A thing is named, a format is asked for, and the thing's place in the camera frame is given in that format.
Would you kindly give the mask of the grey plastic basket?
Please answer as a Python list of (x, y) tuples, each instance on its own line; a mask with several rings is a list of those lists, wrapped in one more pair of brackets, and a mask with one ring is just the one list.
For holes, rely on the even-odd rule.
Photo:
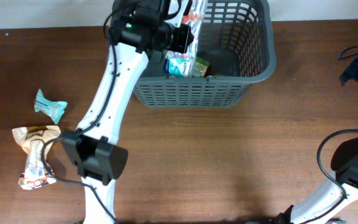
[(165, 53), (155, 53), (134, 94), (151, 107), (230, 107), (251, 84), (272, 75), (277, 59), (266, 0), (209, 0), (196, 57), (211, 63), (208, 76), (176, 77), (163, 71)]

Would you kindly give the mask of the Kleenex tissue multipack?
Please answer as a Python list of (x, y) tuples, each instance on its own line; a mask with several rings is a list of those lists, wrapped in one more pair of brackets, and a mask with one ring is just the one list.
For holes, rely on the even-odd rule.
[(166, 51), (163, 65), (165, 73), (176, 77), (189, 77), (191, 75), (196, 62), (198, 41), (207, 5), (208, 0), (171, 1), (169, 14), (176, 13), (179, 8), (180, 10), (179, 15), (167, 20), (167, 22), (175, 26), (188, 25), (193, 35), (193, 41), (184, 53)]

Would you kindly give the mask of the teal wet wipes packet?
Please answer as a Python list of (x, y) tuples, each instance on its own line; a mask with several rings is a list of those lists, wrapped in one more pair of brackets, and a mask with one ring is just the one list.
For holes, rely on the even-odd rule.
[(50, 101), (44, 97), (41, 89), (38, 90), (35, 97), (34, 110), (39, 111), (49, 116), (54, 124), (58, 124), (65, 113), (65, 108), (68, 103), (66, 101)]

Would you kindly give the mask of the green lid spice jar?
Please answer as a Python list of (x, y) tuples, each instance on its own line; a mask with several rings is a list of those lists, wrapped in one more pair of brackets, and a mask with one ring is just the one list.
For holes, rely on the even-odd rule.
[(197, 57), (192, 71), (193, 77), (207, 77), (211, 63), (201, 57)]

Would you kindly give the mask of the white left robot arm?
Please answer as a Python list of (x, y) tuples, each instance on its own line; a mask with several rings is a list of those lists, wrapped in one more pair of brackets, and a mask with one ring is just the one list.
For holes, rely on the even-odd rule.
[(182, 23), (191, 1), (137, 1), (121, 4), (103, 25), (109, 39), (108, 59), (89, 110), (62, 145), (85, 188), (85, 223), (117, 223), (114, 187), (128, 151), (117, 146), (132, 91), (149, 64), (151, 51), (184, 53), (193, 41)]

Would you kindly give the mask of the beige Pantree snack bag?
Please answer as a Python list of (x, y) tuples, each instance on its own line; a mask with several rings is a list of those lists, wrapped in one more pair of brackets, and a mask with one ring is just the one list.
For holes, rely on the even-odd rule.
[(24, 190), (34, 190), (57, 180), (48, 174), (41, 161), (44, 144), (59, 137), (61, 131), (58, 126), (31, 126), (12, 129), (15, 142), (27, 154), (25, 171), (19, 176), (18, 184)]

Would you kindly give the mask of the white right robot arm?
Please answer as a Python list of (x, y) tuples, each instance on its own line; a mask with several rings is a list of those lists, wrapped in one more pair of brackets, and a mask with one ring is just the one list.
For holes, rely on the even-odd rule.
[(338, 146), (331, 159), (331, 173), (321, 162), (325, 144), (343, 134), (358, 134), (358, 129), (343, 129), (323, 139), (316, 161), (326, 180), (307, 199), (280, 213), (274, 223), (333, 223), (337, 213), (358, 200), (358, 137)]

